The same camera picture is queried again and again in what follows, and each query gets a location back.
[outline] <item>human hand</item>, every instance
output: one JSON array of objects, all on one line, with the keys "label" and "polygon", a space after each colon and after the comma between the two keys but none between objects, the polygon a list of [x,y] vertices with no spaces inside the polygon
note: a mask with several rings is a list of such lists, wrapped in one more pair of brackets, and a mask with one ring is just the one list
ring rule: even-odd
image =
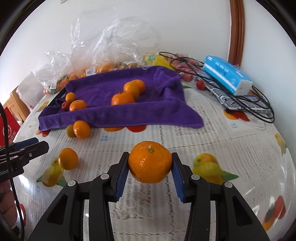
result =
[{"label": "human hand", "polygon": [[9,180],[0,183],[0,211],[7,223],[13,227],[17,220],[17,209]]}]

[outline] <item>purple towel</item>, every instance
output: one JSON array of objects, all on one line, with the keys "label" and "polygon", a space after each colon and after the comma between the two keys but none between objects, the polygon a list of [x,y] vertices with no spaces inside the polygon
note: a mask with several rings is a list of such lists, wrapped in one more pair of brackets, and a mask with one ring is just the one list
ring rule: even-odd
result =
[{"label": "purple towel", "polygon": [[[112,96],[134,79],[146,84],[137,102],[111,106]],[[88,108],[66,112],[61,109],[65,97],[57,99],[55,106],[46,107],[39,115],[40,131],[67,127],[77,120],[86,121],[92,127],[204,126],[198,113],[185,102],[180,77],[165,67],[123,69],[87,76],[70,81],[66,91],[74,92],[76,99],[84,100]]]}]

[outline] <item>brown wooden trim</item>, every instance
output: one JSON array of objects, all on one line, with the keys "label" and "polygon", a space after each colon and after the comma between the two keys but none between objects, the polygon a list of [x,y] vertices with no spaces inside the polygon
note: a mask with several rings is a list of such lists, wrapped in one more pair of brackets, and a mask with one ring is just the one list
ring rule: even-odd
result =
[{"label": "brown wooden trim", "polygon": [[228,62],[241,65],[244,50],[244,3],[243,0],[229,0],[231,14],[231,36]]}]

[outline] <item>red bag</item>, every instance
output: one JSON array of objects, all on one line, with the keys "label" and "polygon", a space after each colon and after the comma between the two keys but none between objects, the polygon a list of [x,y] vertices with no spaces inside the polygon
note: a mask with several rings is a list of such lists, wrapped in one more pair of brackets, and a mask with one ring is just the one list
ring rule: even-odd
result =
[{"label": "red bag", "polygon": [[[7,118],[8,123],[8,142],[9,144],[13,142],[17,132],[20,129],[20,125],[16,121],[16,119],[13,117],[9,109],[5,108],[5,114]],[[0,118],[0,146],[4,146],[4,126],[3,126],[3,119]]]}]

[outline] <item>black cable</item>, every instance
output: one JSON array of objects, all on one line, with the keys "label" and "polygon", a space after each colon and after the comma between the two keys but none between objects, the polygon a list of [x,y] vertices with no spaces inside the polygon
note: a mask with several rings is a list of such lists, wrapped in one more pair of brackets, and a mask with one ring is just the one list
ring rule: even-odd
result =
[{"label": "black cable", "polygon": [[[170,59],[170,66],[175,69],[177,72],[181,72],[181,73],[185,73],[185,74],[190,74],[190,75],[193,75],[193,76],[197,76],[199,78],[201,78],[204,82],[206,82],[207,84],[209,84],[210,86],[212,87],[215,87],[217,89],[220,89],[221,91],[225,92],[225,94],[233,101],[235,102],[239,107],[241,107],[242,110],[244,110],[245,112],[248,112],[250,113],[251,115],[253,115],[254,117],[258,118],[259,120],[262,120],[266,123],[274,123],[275,119],[274,119],[274,111],[272,109],[272,107],[270,106],[270,102],[269,100],[267,99],[267,97],[260,91],[258,90],[255,86],[252,86],[253,90],[251,90],[251,93],[254,94],[254,96],[257,98],[257,100],[250,100],[248,99],[247,97],[245,96],[234,96],[232,93],[230,93],[228,91],[228,89],[222,85],[219,81],[215,80],[214,78],[210,79],[210,78],[207,78],[207,77],[204,77],[204,76],[201,76],[200,74],[198,74],[194,67],[199,69],[200,71],[204,72],[203,69],[201,69],[201,67],[203,66],[204,63],[200,62],[199,60],[196,60],[194,58],[191,58],[191,57],[179,57],[178,55],[176,54],[172,54],[172,53],[169,53],[169,52],[160,52],[159,55],[161,56],[164,56],[168,59]],[[188,59],[192,59],[192,60],[195,60],[197,61],[198,65],[194,65],[190,62],[188,62],[187,60]],[[173,66],[173,62],[174,61],[180,61],[181,63],[185,63],[186,66],[192,70],[192,72],[187,72],[185,70],[182,70],[182,69],[178,69],[176,68],[175,66]],[[268,117],[268,116],[265,116],[265,115],[262,115],[260,114],[259,112],[256,112],[255,110],[251,109],[249,106],[247,106],[244,102],[242,101],[245,101],[245,102],[249,102],[249,103],[252,103],[253,105],[259,107],[259,108],[262,108],[262,109],[265,109],[265,110],[270,110],[271,111],[271,117]],[[267,107],[264,107],[262,105],[259,104],[259,102],[263,102]]]},{"label": "black cable", "polygon": [[23,241],[24,237],[25,237],[24,221],[22,219],[22,212],[21,212],[21,209],[20,209],[20,203],[19,203],[18,198],[17,198],[17,193],[15,191],[15,184],[13,182],[13,177],[12,177],[12,169],[11,169],[11,164],[10,164],[9,150],[8,150],[8,146],[9,146],[9,143],[8,143],[8,123],[7,123],[7,118],[6,118],[4,108],[3,108],[1,103],[0,103],[0,115],[1,115],[2,120],[3,120],[5,155],[6,155],[6,164],[7,164],[8,176],[9,176],[13,196],[15,198],[17,211],[18,211],[19,216],[20,216],[20,227],[21,227],[20,240]]}]

